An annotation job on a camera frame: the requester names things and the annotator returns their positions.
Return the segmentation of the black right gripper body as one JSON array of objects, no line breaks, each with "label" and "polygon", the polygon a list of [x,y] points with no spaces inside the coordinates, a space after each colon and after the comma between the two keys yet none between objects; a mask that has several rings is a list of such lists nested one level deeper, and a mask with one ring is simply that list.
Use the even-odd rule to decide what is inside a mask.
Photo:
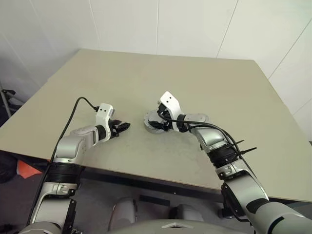
[{"label": "black right gripper body", "polygon": [[173,129],[172,126],[172,118],[170,116],[169,111],[167,110],[167,108],[165,107],[165,105],[162,105],[162,114],[158,114],[158,116],[161,118],[162,120],[162,124],[163,124],[163,130],[164,131],[169,131]]}]

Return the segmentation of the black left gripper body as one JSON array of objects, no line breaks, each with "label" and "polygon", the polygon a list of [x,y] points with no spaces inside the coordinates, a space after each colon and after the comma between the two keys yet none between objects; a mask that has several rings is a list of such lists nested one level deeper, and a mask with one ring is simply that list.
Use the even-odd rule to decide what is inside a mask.
[{"label": "black left gripper body", "polygon": [[109,120],[109,128],[110,128],[110,133],[111,136],[110,138],[115,138],[119,136],[119,126],[122,122],[120,120],[116,120],[116,119],[110,119]]}]

